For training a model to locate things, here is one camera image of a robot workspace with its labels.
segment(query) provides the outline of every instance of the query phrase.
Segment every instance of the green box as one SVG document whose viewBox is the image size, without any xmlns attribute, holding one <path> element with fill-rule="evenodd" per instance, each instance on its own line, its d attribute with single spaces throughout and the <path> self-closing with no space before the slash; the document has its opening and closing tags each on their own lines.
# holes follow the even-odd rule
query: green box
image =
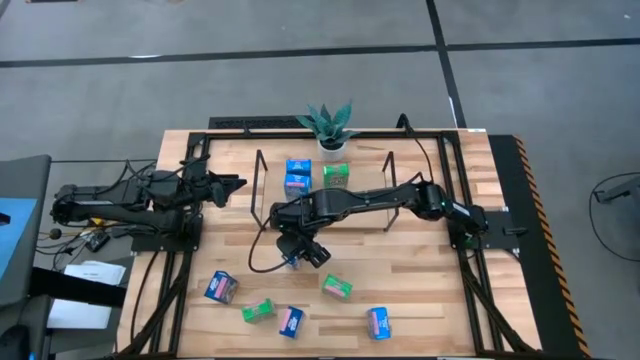
<svg viewBox="0 0 640 360">
<path fill-rule="evenodd" d="M 324 284 L 322 284 L 323 293 L 342 301 L 349 300 L 352 288 L 353 286 L 351 284 L 331 274 L 327 275 Z"/>
<path fill-rule="evenodd" d="M 325 165 L 323 168 L 324 187 L 347 188 L 349 182 L 349 164 Z"/>
<path fill-rule="evenodd" d="M 269 298 L 266 298 L 262 302 L 257 302 L 242 308 L 242 317 L 244 318 L 244 321 L 251 324 L 272 316 L 276 316 L 276 307 Z"/>
</svg>

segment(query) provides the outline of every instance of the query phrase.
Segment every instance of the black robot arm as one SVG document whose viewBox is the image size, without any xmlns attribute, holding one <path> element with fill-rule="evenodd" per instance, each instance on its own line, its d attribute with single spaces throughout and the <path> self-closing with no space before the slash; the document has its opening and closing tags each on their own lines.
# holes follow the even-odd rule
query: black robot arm
<svg viewBox="0 0 640 360">
<path fill-rule="evenodd" d="M 344 220 L 350 214 L 399 207 L 411 210 L 424 220 L 447 218 L 469 237 L 487 230 L 482 207 L 458 204 L 446 196 L 439 185 L 425 180 L 413 183 L 415 178 L 417 176 L 397 187 L 361 192 L 322 189 L 297 202 L 273 204 L 270 227 L 282 232 L 277 240 L 278 248 L 285 258 L 302 258 L 318 268 L 331 257 L 313 241 L 320 228 Z"/>
<path fill-rule="evenodd" d="M 224 207 L 231 193 L 247 183 L 238 175 L 207 171 L 207 158 L 183 163 L 182 177 L 177 172 L 153 171 L 111 186 L 64 185 L 55 195 L 51 216 L 62 225 L 100 218 L 177 233 L 200 203 Z"/>
</svg>

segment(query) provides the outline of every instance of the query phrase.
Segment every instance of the blue box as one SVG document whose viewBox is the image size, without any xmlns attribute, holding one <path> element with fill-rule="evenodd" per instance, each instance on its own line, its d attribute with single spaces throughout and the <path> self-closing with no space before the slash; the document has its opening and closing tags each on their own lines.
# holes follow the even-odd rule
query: blue box
<svg viewBox="0 0 640 360">
<path fill-rule="evenodd" d="M 232 278 L 226 271 L 216 271 L 204 296 L 228 305 L 233 299 L 237 288 L 238 281 L 236 279 Z"/>
<path fill-rule="evenodd" d="M 311 191 L 311 177 L 287 174 L 284 176 L 284 194 L 292 201 Z"/>
<path fill-rule="evenodd" d="M 311 159 L 288 159 L 287 174 L 311 176 Z"/>
<path fill-rule="evenodd" d="M 280 335 L 284 335 L 295 339 L 300 329 L 300 323 L 304 319 L 304 312 L 293 306 L 287 307 L 287 311 L 284 314 L 284 319 L 280 324 Z"/>
<path fill-rule="evenodd" d="M 291 270 L 300 269 L 300 261 L 295 256 L 292 256 L 292 257 L 288 258 L 288 257 L 282 255 L 282 259 L 283 260 L 287 260 L 287 266 L 289 268 L 291 268 Z"/>
<path fill-rule="evenodd" d="M 369 320 L 369 337 L 374 340 L 385 340 L 391 338 L 391 324 L 389 324 L 389 314 L 387 308 L 377 307 L 367 311 Z"/>
</svg>

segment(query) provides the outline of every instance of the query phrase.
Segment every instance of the butcher block tabletop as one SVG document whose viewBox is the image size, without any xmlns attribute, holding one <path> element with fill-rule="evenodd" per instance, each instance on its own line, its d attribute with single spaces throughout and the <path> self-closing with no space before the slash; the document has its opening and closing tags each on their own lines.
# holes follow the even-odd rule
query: butcher block tabletop
<svg viewBox="0 0 640 360">
<path fill-rule="evenodd" d="M 180 166 L 190 132 L 196 131 L 165 132 L 158 169 L 175 170 Z M 487 133 L 460 130 L 459 137 L 474 204 L 489 210 L 504 207 Z M 444 186 L 436 141 L 420 139 L 420 142 L 429 154 L 434 181 Z M 429 177 L 425 156 L 413 139 L 354 138 L 347 146 L 344 162 L 350 166 L 351 190 L 365 190 L 368 185 L 370 188 L 390 186 L 389 170 L 382 173 L 390 151 L 394 153 L 398 183 L 410 179 L 417 172 Z M 421 220 L 410 211 L 401 209 L 390 231 L 383 232 L 382 228 L 387 225 L 392 212 L 354 215 L 344 224 L 336 223 L 318 233 L 315 240 L 332 254 L 321 268 L 315 269 L 309 263 L 303 263 L 295 271 L 285 267 L 268 274 L 256 274 L 249 270 L 249 248 L 258 231 L 250 213 L 256 151 L 262 151 L 269 168 L 266 172 L 260 170 L 257 184 L 256 213 L 264 219 L 274 201 L 284 200 L 285 160 L 311 158 L 314 167 L 320 166 L 316 147 L 313 139 L 212 140 L 209 170 L 239 174 L 248 183 L 230 197 L 225 208 L 204 204 L 203 232 L 200 247 L 193 255 L 178 356 L 473 355 L 458 259 L 449 245 L 444 220 Z M 458 199 L 461 199 L 453 149 L 448 145 L 447 152 L 454 188 Z M 279 235 L 272 230 L 262 234 L 253 259 L 256 268 L 271 267 L 282 261 L 275 246 Z M 165 253 L 158 255 L 142 290 L 135 333 L 155 310 L 165 256 Z M 525 342 L 539 348 L 540 341 L 520 264 L 503 250 L 486 250 L 485 256 L 496 306 Z M 151 253 L 141 253 L 134 262 L 118 328 L 121 349 L 130 342 L 133 307 L 151 257 Z M 181 256 L 177 256 L 176 261 L 179 264 Z M 239 282 L 230 305 L 204 296 L 217 270 L 226 271 Z M 321 286 L 328 274 L 353 285 L 348 302 L 340 302 L 322 293 Z M 257 324 L 244 322 L 241 308 L 265 298 L 275 303 L 278 316 Z M 290 305 L 305 313 L 295 340 L 278 333 Z M 375 341 L 369 338 L 365 312 L 377 306 L 388 310 L 391 339 Z M 479 303 L 478 309 L 484 345 L 490 348 L 487 316 Z M 173 307 L 165 317 L 160 351 L 168 347 L 172 318 Z"/>
</svg>

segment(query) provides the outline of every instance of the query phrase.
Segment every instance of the succulent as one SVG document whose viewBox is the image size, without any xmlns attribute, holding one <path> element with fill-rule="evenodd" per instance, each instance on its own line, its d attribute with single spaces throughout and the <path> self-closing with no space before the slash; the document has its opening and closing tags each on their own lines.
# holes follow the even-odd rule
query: succulent
<svg viewBox="0 0 640 360">
<path fill-rule="evenodd" d="M 357 131 L 344 130 L 351 119 L 351 101 L 331 117 L 327 107 L 323 104 L 320 112 L 313 106 L 307 105 L 309 116 L 296 116 L 296 119 L 304 127 L 311 129 L 320 143 L 327 148 L 339 148 L 349 140 Z"/>
</svg>

